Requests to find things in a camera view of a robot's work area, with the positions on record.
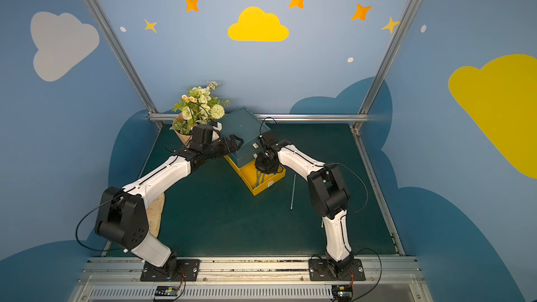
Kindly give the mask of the yellow bottom drawer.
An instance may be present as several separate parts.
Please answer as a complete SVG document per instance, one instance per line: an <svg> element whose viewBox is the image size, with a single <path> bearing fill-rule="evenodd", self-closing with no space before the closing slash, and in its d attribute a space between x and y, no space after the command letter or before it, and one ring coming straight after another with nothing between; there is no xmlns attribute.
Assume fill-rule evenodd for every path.
<svg viewBox="0 0 537 302"><path fill-rule="evenodd" d="M256 169L255 160L252 160L245 166L239 168L229 156L226 156L225 159L246 184L253 196L257 196L264 190L270 188L274 183L282 180L286 175L286 169L282 166L278 168L277 173L266 174Z"/></svg>

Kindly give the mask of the teal drawer cabinet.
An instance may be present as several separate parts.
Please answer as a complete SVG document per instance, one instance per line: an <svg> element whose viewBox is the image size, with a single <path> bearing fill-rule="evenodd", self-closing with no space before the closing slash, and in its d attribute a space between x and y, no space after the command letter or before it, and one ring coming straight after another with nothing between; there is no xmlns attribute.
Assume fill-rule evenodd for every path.
<svg viewBox="0 0 537 302"><path fill-rule="evenodd" d="M235 135L243 140L240 149L229 155L240 168L256 159L264 149L259 142L259 135L271 131L270 127L258 119L246 107L237 109L219 119L222 124L221 134L225 137Z"/></svg>

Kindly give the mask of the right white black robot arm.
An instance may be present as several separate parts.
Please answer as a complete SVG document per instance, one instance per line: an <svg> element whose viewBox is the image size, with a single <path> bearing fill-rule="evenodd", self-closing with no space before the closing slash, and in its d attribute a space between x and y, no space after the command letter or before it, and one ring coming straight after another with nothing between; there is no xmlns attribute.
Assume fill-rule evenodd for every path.
<svg viewBox="0 0 537 302"><path fill-rule="evenodd" d="M327 263L335 274L348 270L353 262L347 229L350 195L338 166L317 161L287 141L264 144L263 149L256 158L257 170L275 173L286 166L307 181L310 202L322 218L327 237Z"/></svg>

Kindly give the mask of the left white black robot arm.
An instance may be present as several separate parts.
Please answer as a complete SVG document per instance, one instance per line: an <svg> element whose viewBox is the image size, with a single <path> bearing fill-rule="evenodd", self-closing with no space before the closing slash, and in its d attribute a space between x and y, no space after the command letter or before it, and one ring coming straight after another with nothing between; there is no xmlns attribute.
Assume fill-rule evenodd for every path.
<svg viewBox="0 0 537 302"><path fill-rule="evenodd" d="M95 233L154 267L168 266L176 256L150 233L148 208L161 194L208 160L236 152L243 144L244 140L235 135L191 140L144 177L121 189L109 187L102 194Z"/></svg>

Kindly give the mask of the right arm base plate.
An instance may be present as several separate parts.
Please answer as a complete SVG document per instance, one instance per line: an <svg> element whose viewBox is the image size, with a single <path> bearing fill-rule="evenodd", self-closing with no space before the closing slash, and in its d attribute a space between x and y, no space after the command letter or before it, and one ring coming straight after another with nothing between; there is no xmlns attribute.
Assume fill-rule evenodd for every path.
<svg viewBox="0 0 537 302"><path fill-rule="evenodd" d="M311 281L365 281L364 267L360 259L354 259L342 271L336 270L327 259L313 257L308 260Z"/></svg>

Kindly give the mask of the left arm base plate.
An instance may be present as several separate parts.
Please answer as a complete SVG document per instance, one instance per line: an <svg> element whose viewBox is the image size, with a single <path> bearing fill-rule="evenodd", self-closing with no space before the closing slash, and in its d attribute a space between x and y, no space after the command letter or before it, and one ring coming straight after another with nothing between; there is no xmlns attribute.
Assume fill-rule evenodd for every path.
<svg viewBox="0 0 537 302"><path fill-rule="evenodd" d="M194 282L199 274L199 259L175 259L163 267L156 267L148 262L144 264L141 282Z"/></svg>

